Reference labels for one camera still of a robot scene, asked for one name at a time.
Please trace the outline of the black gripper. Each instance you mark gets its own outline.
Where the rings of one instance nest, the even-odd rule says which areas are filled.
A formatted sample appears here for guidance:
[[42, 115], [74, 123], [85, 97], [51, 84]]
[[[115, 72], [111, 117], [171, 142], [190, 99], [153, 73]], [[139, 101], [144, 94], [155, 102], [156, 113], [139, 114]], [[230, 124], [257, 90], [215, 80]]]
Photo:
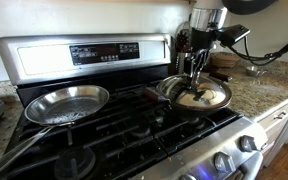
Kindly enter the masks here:
[[207, 64], [210, 50], [213, 48], [214, 42], [217, 40], [219, 33], [216, 30], [200, 31], [192, 29], [190, 34], [190, 48], [191, 48], [191, 88], [197, 86], [198, 81], [198, 58], [200, 55], [200, 68], [202, 72], [204, 66]]

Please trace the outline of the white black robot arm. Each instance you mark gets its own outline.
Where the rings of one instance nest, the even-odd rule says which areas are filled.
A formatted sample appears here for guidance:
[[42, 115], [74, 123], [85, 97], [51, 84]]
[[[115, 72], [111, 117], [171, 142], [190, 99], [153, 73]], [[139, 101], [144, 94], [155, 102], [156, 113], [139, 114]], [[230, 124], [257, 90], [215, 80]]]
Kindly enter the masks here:
[[250, 33], [249, 29], [240, 24], [224, 27], [227, 12], [249, 15], [264, 10], [274, 2], [275, 0], [196, 0], [190, 19], [191, 87], [197, 86], [199, 74], [215, 41], [232, 47]]

